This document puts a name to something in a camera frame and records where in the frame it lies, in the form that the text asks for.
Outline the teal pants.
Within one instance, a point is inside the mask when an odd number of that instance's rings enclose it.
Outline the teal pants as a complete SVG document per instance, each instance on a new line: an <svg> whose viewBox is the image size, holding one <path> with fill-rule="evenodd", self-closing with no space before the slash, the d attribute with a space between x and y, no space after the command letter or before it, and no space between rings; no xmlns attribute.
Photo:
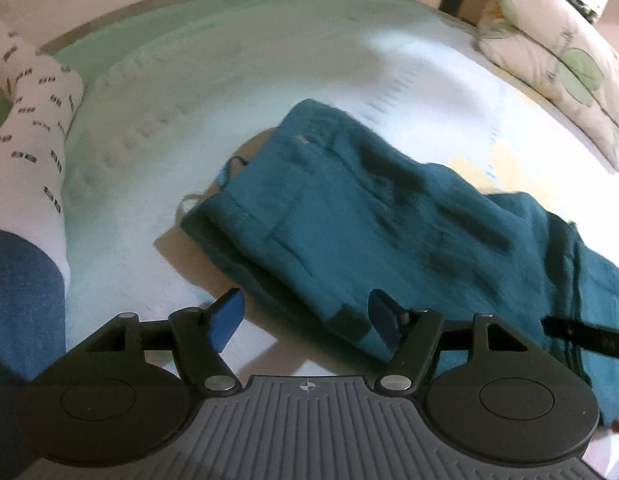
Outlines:
<svg viewBox="0 0 619 480"><path fill-rule="evenodd" d="M619 418L619 361L541 326L556 315L619 330L619 268L531 195L482 194L342 110L293 107L182 227L259 304L380 361L393 352L369 320L373 290L453 320L496 314L582 377L604 422Z"/></svg>

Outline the blue jeans leg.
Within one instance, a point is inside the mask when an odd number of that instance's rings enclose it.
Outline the blue jeans leg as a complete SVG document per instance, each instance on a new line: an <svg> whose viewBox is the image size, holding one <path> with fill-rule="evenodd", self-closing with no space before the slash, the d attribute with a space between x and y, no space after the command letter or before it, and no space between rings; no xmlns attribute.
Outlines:
<svg viewBox="0 0 619 480"><path fill-rule="evenodd" d="M0 231L0 479L32 463L14 409L26 384L65 351L60 271L40 248Z"/></svg>

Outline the white patterned sock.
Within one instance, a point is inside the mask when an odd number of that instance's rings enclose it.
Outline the white patterned sock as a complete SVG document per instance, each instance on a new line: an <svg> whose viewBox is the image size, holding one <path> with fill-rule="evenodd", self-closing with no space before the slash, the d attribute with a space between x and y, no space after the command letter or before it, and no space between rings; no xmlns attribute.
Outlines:
<svg viewBox="0 0 619 480"><path fill-rule="evenodd" d="M70 282L61 191L66 140L84 84L80 75L0 22L0 231L36 246Z"/></svg>

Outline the floral light blue bed sheet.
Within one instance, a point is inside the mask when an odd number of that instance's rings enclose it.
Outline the floral light blue bed sheet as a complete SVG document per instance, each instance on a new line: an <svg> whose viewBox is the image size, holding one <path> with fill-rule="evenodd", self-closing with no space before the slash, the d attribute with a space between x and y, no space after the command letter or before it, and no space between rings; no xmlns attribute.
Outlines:
<svg viewBox="0 0 619 480"><path fill-rule="evenodd" d="M531 195L618 268L619 172L547 99L489 62L466 24L420 3L203 0L199 9L192 20L178 6L132 18L182 24L121 54L96 38L54 58L84 84L61 191L66 351L14 409L33 457L16 477L421 478L408 455L411 406L370 387L391 360L259 304L185 233L184 215L306 100L482 194ZM232 288L246 310L221 358L236 378L181 378L168 317ZM471 440L503 443L451 378L477 364L468 322L489 342L498 322L510 325L493 313L441 314L432 365L406 379L407 393L427 393L447 424L468 417ZM582 416L613 424L582 377L520 334L541 353L541 373L587 395Z"/></svg>

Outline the floral quilted pillow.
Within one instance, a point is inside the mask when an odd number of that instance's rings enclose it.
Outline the floral quilted pillow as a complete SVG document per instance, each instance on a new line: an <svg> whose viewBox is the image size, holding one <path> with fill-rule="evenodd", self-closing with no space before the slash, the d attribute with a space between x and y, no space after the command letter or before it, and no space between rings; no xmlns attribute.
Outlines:
<svg viewBox="0 0 619 480"><path fill-rule="evenodd" d="M487 0L477 48L552 102L619 171L619 54L567 0Z"/></svg>

